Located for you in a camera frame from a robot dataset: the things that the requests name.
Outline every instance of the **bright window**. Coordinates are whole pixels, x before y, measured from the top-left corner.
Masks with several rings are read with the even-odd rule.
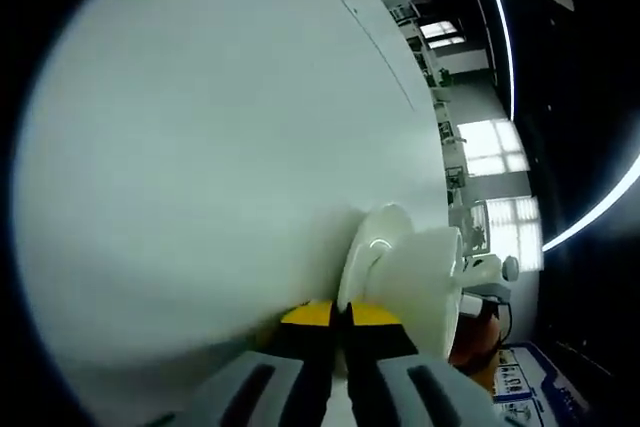
[[[542,269],[542,231],[538,202],[532,197],[487,200],[491,252],[512,255],[522,272]]]
[[[446,20],[442,22],[436,22],[434,24],[423,25],[422,27],[420,27],[420,30],[422,31],[422,35],[424,35],[425,39],[431,39],[433,37],[439,37],[441,35],[457,32],[453,24]]]
[[[458,126],[470,177],[529,170],[520,137],[507,119]]]
[[[434,40],[428,44],[430,48],[437,49],[438,47],[444,47],[445,45],[460,44],[462,42],[464,42],[464,37],[451,37],[449,39]]]

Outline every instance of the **cable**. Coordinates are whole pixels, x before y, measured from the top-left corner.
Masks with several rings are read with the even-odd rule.
[[[507,309],[509,312],[509,327],[507,327],[507,333],[500,341],[501,344],[504,344],[509,338],[509,335],[511,335],[511,328],[513,327],[513,311],[511,310],[511,302],[507,303]]]

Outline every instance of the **white light strip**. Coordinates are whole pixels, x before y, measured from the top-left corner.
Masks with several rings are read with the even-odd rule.
[[[557,245],[561,244],[565,240],[570,237],[573,237],[582,229],[584,229],[591,222],[596,220],[602,214],[604,214],[609,208],[615,204],[620,197],[624,195],[624,193],[629,190],[629,188],[633,185],[633,183],[638,180],[640,177],[640,156],[635,160],[629,171],[624,174],[624,177],[620,179],[618,185],[616,185],[611,192],[607,194],[607,196],[600,201],[598,205],[596,205],[591,212],[582,217],[578,222],[573,224],[555,239],[550,242],[547,242],[542,246],[542,251],[546,252],[547,250],[551,250]]]
[[[509,100],[511,104],[511,120],[515,118],[516,105],[515,105],[515,80],[513,75],[513,57],[511,56],[511,38],[509,37],[509,30],[507,29],[507,18],[504,15],[504,8],[502,7],[502,0],[496,0],[498,6],[498,13],[500,14],[500,21],[502,22],[502,30],[504,30],[504,42],[507,46],[507,63],[509,64],[509,80],[511,81]]]

